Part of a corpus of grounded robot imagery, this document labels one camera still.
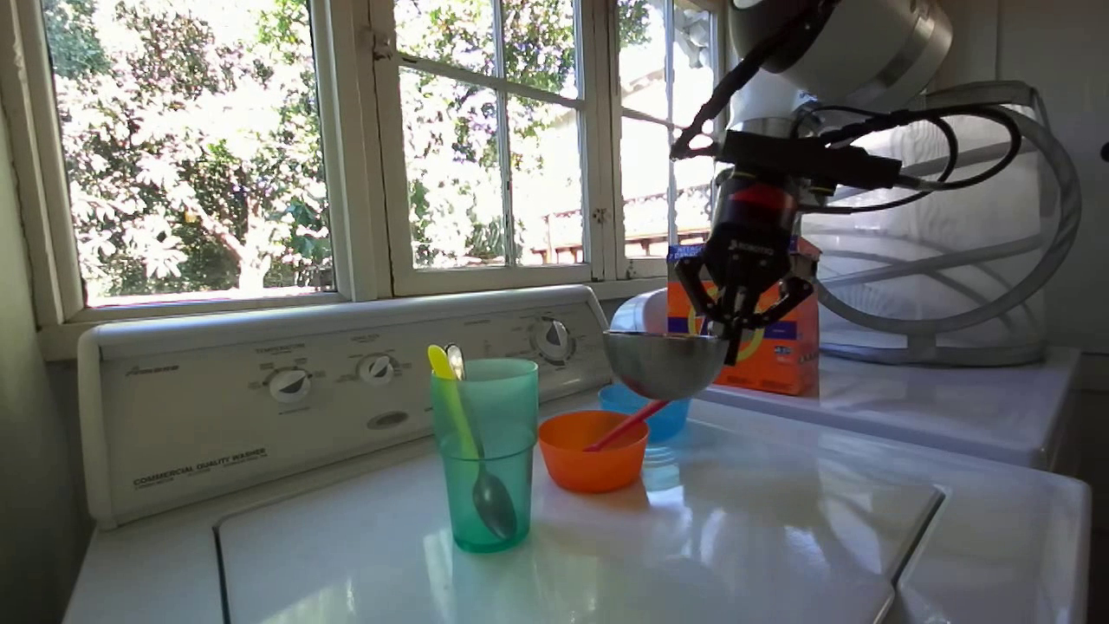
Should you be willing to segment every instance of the white countertop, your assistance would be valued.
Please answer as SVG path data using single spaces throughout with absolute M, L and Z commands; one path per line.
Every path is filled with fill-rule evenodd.
M 451 546 L 408 445 L 324 475 L 95 532 L 68 624 L 123 620 L 1085 620 L 1089 489 L 931 449 L 691 402 L 636 489 L 532 534 Z
M 1026 367 L 902 367 L 821 359 L 819 397 L 710 384 L 702 398 L 787 421 L 1054 468 L 1076 349 Z

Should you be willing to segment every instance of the knob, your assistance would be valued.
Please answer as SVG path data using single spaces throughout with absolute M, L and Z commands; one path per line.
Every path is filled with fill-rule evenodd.
M 367 359 L 355 367 L 355 378 L 367 382 L 367 384 L 389 384 L 396 378 L 396 362 L 391 359 Z
M 552 363 L 566 363 L 574 353 L 574 338 L 568 334 L 568 326 L 562 319 L 539 324 L 532 330 L 530 342 Z
M 276 372 L 271 382 L 265 382 L 265 393 L 274 402 L 298 402 L 313 393 L 313 376 L 302 372 L 302 367 L 286 367 L 286 372 Z

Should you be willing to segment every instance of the orange bowl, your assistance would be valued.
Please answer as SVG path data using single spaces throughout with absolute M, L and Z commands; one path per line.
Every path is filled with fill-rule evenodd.
M 607 430 L 623 423 L 621 412 L 578 408 L 539 423 L 539 453 L 548 475 L 572 494 L 612 494 L 636 483 L 646 449 L 646 427 L 636 423 L 600 450 L 586 450 Z

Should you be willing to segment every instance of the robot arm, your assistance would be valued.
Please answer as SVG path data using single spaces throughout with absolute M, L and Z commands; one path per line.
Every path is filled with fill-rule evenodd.
M 730 30 L 745 59 L 672 142 L 672 160 L 715 157 L 728 168 L 715 189 L 716 219 L 708 248 L 676 267 L 708 319 L 702 330 L 728 342 L 728 363 L 745 330 L 775 324 L 813 290 L 813 259 L 794 249 L 802 212 L 821 209 L 838 183 L 921 183 L 902 176 L 897 160 L 869 157 L 851 139 L 907 122 L 948 132 L 935 112 L 890 112 L 931 80 L 948 49 L 948 26 L 931 0 L 733 0 Z M 691 145 L 758 69 L 788 78 L 813 108 L 849 112 L 855 122 L 807 136 L 725 132 L 725 142 Z M 783 287 L 783 300 L 756 309 L 767 287 Z

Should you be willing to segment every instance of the window pane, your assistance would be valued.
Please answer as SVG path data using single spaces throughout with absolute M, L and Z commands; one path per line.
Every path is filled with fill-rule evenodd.
M 328 273 L 302 0 L 43 5 L 87 300 Z
M 504 80 L 578 94 L 574 0 L 504 0 Z
M 495 94 L 403 69 L 405 176 L 415 267 L 502 267 Z
M 715 189 L 716 162 L 715 160 L 676 160 L 672 181 L 676 181 L 676 241 L 678 244 L 702 244 L 715 229 Z
M 510 100 L 519 265 L 581 259 L 578 112 Z
M 623 119 L 621 127 L 623 255 L 665 258 L 670 244 L 670 127 Z
M 670 119 L 665 108 L 665 0 L 621 0 L 621 104 Z
M 676 5 L 672 20 L 672 122 L 690 124 L 695 108 L 716 88 L 716 19 L 700 8 Z
M 396 41 L 408 55 L 490 78 L 490 0 L 399 0 Z

